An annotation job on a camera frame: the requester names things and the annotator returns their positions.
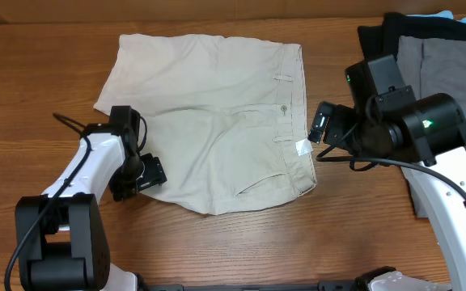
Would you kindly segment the beige khaki shorts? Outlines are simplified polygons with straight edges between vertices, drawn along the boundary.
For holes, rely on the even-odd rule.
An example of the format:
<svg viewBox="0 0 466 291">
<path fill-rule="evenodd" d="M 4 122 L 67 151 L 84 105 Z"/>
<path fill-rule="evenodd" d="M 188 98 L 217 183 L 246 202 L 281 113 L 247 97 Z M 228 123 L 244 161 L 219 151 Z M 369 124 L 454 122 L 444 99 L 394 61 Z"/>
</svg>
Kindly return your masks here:
<svg viewBox="0 0 466 291">
<path fill-rule="evenodd" d="M 203 34 L 119 39 L 95 103 L 146 120 L 145 150 L 167 179 L 146 196 L 201 214 L 272 208 L 317 184 L 302 48 Z"/>
</svg>

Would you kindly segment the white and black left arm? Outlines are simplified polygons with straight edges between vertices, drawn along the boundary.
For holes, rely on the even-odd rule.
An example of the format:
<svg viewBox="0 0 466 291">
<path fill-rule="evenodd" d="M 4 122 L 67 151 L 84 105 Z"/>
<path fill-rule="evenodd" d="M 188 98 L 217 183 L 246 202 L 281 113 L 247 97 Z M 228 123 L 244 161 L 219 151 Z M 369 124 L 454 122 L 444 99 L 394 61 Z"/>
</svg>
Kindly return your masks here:
<svg viewBox="0 0 466 291">
<path fill-rule="evenodd" d="M 145 290 L 140 275 L 112 264 L 99 211 L 106 190 L 121 201 L 166 182 L 159 159 L 141 152 L 145 119 L 130 106 L 112 107 L 103 124 L 55 117 L 78 133 L 78 151 L 41 195 L 24 196 L 15 206 L 17 247 L 5 288 L 17 266 L 26 290 Z"/>
</svg>

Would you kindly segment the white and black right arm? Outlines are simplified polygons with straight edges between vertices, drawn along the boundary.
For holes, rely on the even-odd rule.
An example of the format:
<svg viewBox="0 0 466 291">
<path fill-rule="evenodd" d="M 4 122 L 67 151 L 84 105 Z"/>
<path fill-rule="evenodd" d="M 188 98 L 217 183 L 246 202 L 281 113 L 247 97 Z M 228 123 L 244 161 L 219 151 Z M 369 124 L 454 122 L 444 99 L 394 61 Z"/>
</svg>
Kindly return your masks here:
<svg viewBox="0 0 466 291">
<path fill-rule="evenodd" d="M 450 290 L 466 290 L 466 118 L 444 93 L 417 99 L 391 55 L 345 70 L 353 107 L 323 102 L 309 140 L 324 143 L 320 162 L 353 171 L 401 168 L 425 210 L 447 263 Z"/>
</svg>

